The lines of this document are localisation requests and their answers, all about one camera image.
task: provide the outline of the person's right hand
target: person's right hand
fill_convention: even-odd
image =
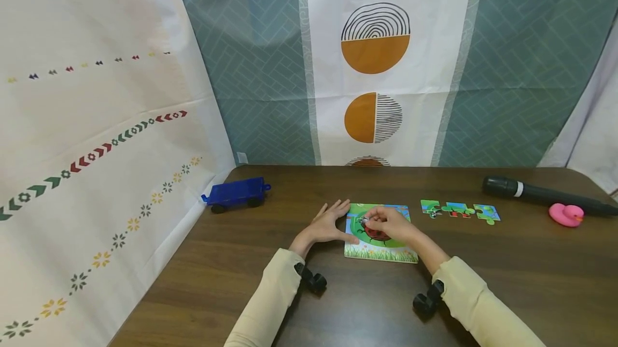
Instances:
[[[365,214],[369,218],[366,226],[369,229],[380,230],[393,240],[408,244],[419,230],[416,226],[407,221],[402,213],[395,208],[386,206],[375,206]]]

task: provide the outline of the person's left hand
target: person's left hand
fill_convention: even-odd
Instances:
[[[337,219],[345,216],[348,210],[350,210],[350,200],[344,202],[338,200],[330,208],[328,204],[324,204],[309,226],[298,233],[298,236],[290,245],[290,250],[305,258],[311,246],[316,242],[342,240],[358,244],[356,236],[341,232],[335,226]]]

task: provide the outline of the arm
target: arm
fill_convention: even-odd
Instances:
[[[294,270],[298,262],[305,263],[305,260],[289,250],[277,250],[224,347],[272,345],[300,284],[300,276]]]
[[[356,237],[335,227],[337,219],[350,210],[350,201],[337,201],[330,209],[327,207],[324,205],[310,225],[296,236],[289,250],[277,250],[224,347],[270,347],[300,284],[294,265],[305,263],[306,254],[316,242],[358,243]]]
[[[451,258],[397,210],[379,206],[367,212],[367,226],[405,243],[422,259],[432,282],[444,283],[442,299],[481,347],[541,347],[539,338],[487,288],[459,257]]]

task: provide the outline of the toy wheel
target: toy wheel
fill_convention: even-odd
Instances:
[[[249,198],[249,201],[247,201],[249,208],[257,208],[257,206],[260,206],[261,204],[262,201],[259,198]]]
[[[215,214],[225,213],[225,206],[223,205],[212,205],[210,207],[210,211]]]

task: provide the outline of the black line pattern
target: black line pattern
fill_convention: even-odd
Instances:
[[[377,164],[382,165],[382,166],[391,165],[390,163],[388,163],[386,159],[383,159],[380,157],[374,157],[374,156],[364,156],[364,157],[354,158],[353,160],[349,161],[345,165],[346,166],[375,166]]]
[[[410,34],[410,17],[401,7],[389,2],[363,5],[345,22],[341,41],[389,38]]]
[[[397,132],[403,122],[403,110],[390,96],[378,94],[374,143],[384,142]]]

